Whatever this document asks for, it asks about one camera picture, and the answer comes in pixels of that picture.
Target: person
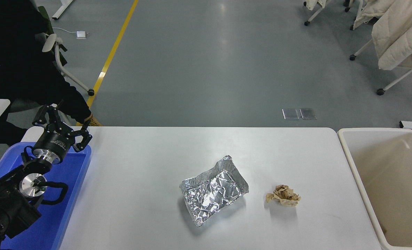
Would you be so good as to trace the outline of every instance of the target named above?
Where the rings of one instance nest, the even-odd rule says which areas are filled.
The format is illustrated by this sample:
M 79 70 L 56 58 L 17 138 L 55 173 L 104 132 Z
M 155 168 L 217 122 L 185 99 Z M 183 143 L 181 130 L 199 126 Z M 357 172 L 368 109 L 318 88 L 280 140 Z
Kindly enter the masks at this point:
M 101 125 L 78 90 L 55 68 L 55 57 L 43 53 L 43 45 L 35 40 L 47 23 L 29 0 L 0 0 L 0 99 L 61 103 L 59 110 L 77 122 Z M 7 122 L 9 108 L 0 117 L 0 143 L 12 145 L 27 129 Z

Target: white jacket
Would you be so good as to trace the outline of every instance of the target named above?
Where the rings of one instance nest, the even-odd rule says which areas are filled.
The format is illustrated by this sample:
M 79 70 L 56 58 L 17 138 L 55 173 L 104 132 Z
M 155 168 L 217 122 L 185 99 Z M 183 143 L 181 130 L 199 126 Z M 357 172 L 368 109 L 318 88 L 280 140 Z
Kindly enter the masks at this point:
M 369 0 L 362 13 L 382 16 L 371 33 L 379 68 L 412 68 L 412 0 Z
M 317 3 L 319 3 L 322 8 L 325 8 L 327 0 L 306 0 L 306 7 L 309 8 L 309 10 L 313 10 Z

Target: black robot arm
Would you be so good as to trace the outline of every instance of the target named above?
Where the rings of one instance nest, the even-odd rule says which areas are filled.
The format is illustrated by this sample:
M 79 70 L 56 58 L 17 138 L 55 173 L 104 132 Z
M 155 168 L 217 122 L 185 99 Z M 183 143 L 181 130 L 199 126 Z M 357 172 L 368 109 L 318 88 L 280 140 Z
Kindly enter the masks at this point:
M 29 146 L 33 157 L 24 149 L 21 153 L 23 164 L 0 178 L 0 245 L 6 235 L 15 237 L 41 217 L 37 210 L 39 204 L 55 205 L 64 199 L 68 186 L 47 181 L 43 175 L 51 170 L 53 164 L 63 161 L 71 146 L 79 152 L 92 139 L 87 124 L 74 131 L 60 120 L 57 108 L 53 106 L 42 106 L 33 125 L 44 127 L 39 140 L 33 147 Z M 82 136 L 82 141 L 75 143 L 78 136 Z M 46 187 L 61 188 L 60 197 L 55 201 L 45 201 Z

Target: gray floor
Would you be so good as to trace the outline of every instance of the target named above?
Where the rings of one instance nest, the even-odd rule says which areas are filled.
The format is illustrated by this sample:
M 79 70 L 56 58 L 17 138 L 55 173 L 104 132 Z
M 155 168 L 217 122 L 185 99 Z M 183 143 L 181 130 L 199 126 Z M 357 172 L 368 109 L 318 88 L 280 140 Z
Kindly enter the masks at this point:
M 51 16 L 59 7 L 36 2 Z M 69 49 L 66 68 L 89 87 L 132 3 L 75 0 L 52 21 L 89 32 L 77 40 L 55 31 Z M 376 95 L 405 70 L 379 70 L 374 47 L 348 60 L 372 27 L 350 31 L 357 6 L 345 13 L 342 3 L 305 27 L 313 12 L 300 0 L 141 0 L 92 111 L 106 126 L 397 128 L 412 120 L 412 74 Z M 284 120 L 282 108 L 313 108 L 318 119 Z M 29 127 L 33 116 L 9 119 Z

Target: yellow floor line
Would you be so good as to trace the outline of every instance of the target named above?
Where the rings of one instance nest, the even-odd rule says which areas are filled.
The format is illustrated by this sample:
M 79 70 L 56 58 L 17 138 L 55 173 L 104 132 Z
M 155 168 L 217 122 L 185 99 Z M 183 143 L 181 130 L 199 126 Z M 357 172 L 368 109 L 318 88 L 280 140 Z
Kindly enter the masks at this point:
M 89 109 L 92 107 L 93 100 L 95 100 L 95 97 L 98 93 L 98 90 L 101 87 L 102 81 L 104 80 L 104 76 L 106 75 L 107 70 L 109 69 L 110 63 L 112 62 L 112 59 L 114 58 L 115 53 L 117 52 L 118 46 L 121 42 L 121 39 L 124 35 L 124 32 L 127 28 L 127 25 L 130 22 L 130 19 L 133 15 L 133 12 L 135 11 L 135 8 L 136 8 L 137 4 L 138 4 L 138 0 L 135 0 L 133 2 L 132 7 L 130 8 L 129 13 L 127 14 L 127 17 L 124 20 L 124 23 L 123 23 L 123 26 L 121 27 L 120 33 L 118 34 L 117 39 L 116 39 L 112 49 L 110 50 L 109 56 L 107 57 L 107 60 L 104 63 L 104 66 L 102 67 L 101 72 L 99 73 L 98 79 L 95 83 L 95 87 L 93 87 L 93 90 L 95 91 L 95 95 L 89 97 L 89 99 L 87 100 L 87 105 L 89 106 Z

